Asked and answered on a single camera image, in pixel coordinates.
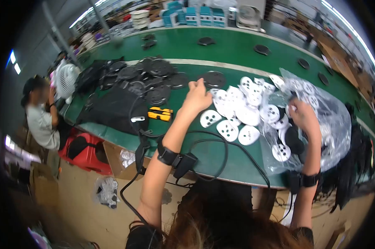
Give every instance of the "black cap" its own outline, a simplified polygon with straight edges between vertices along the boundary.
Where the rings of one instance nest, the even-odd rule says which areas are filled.
[[[44,78],[41,77],[34,77],[34,78],[29,78],[27,82],[24,85],[23,88],[23,97],[21,99],[21,106],[25,107],[27,102],[30,99],[30,92],[34,91],[35,89],[38,88],[43,88],[45,86],[49,86]]]
[[[46,85],[48,84],[46,84],[45,79],[41,77],[29,78],[24,85],[23,95],[28,95],[35,89],[45,87]]]

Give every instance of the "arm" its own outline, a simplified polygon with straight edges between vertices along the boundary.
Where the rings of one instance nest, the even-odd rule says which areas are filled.
[[[55,88],[50,87],[49,105],[55,103],[55,92]],[[50,107],[50,115],[52,116],[52,128],[55,128],[59,124],[59,118],[57,116],[57,109],[54,105]]]
[[[300,127],[308,136],[308,151],[302,173],[315,175],[320,170],[320,155],[322,134],[319,123],[312,107],[298,99],[290,102],[289,113],[294,123]],[[314,199],[317,184],[313,187],[301,187],[294,203],[293,218],[290,227],[312,228],[312,200]]]
[[[173,152],[181,151],[183,139],[191,122],[199,112],[212,103],[212,96],[206,92],[203,79],[198,82],[189,82],[189,88],[185,102],[178,110],[174,122],[162,140],[163,146]],[[156,150],[143,178],[137,210],[149,224],[161,229],[161,198],[172,167],[160,162],[157,156]]]

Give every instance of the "fluorescent light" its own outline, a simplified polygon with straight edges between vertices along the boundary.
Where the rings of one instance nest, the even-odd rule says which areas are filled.
[[[105,1],[107,1],[107,0],[99,0],[98,2],[96,2],[95,3],[95,6],[99,6],[99,5],[101,5],[102,3],[104,3]],[[78,21],[80,21],[80,20],[82,20],[88,13],[90,13],[90,12],[92,12],[93,11],[93,7],[90,7],[87,11],[85,11],[80,17],[78,17],[78,19],[77,20],[75,20],[75,22],[73,23],[73,24],[71,24],[71,26],[69,27],[69,29],[70,28],[72,28],[72,27],[74,27],[74,25],[78,22]]]
[[[360,35],[356,32],[356,30],[352,27],[352,25],[335,8],[333,8],[325,0],[321,0],[321,1],[322,1],[322,4],[324,5],[324,7],[326,7],[328,10],[330,10],[331,13],[333,13],[338,19],[340,19],[348,27],[348,29],[352,32],[352,34],[358,39],[358,41],[362,44],[362,46],[364,47],[364,50],[366,51],[366,53],[370,57],[370,60],[373,62],[373,65],[374,65],[374,68],[375,68],[375,59],[374,59],[372,53],[370,52],[369,48],[364,43],[362,37],[360,37]]]
[[[20,74],[21,70],[20,70],[20,67],[18,66],[18,63],[16,63],[16,64],[14,65],[14,69],[15,69],[15,71],[17,72],[17,74]]]
[[[14,56],[14,51],[13,50],[11,51],[11,54],[10,54],[10,60],[11,60],[12,64],[15,63],[15,56]]]
[[[9,147],[10,146],[10,142],[11,142],[11,138],[8,135],[6,135],[5,145],[7,147]]]

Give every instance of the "white t-shirt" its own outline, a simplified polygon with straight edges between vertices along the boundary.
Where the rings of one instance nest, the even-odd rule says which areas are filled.
[[[36,142],[46,149],[60,147],[60,133],[52,129],[52,116],[41,106],[27,106],[28,128]]]

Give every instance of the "factory floor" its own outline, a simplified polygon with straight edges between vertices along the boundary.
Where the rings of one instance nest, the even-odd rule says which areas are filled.
[[[94,201],[95,182],[101,175],[91,171],[87,172],[77,166],[71,166],[64,160],[60,162],[61,173],[58,180],[59,205],[58,213],[67,228],[83,240],[96,242],[101,249],[124,248],[129,233],[128,225],[133,221],[134,214],[124,202],[118,202],[115,210]],[[118,181],[118,191],[128,182]],[[136,181],[124,192],[125,198],[133,206],[137,206],[143,180]],[[179,183],[191,182],[183,179]],[[162,223],[166,231],[173,221],[177,206],[182,197],[187,193],[187,188],[171,184],[165,185]],[[253,205],[259,200],[261,189],[253,189]],[[288,191],[278,191],[278,199],[286,202]],[[329,206],[317,205],[313,209],[313,233],[315,249],[324,249],[333,232],[343,223],[349,222],[350,229],[345,235],[345,240],[339,248],[343,248],[352,238],[367,214],[373,201],[374,194],[351,200],[342,211],[337,210],[330,214]],[[272,218],[280,218],[285,207],[274,207]]]

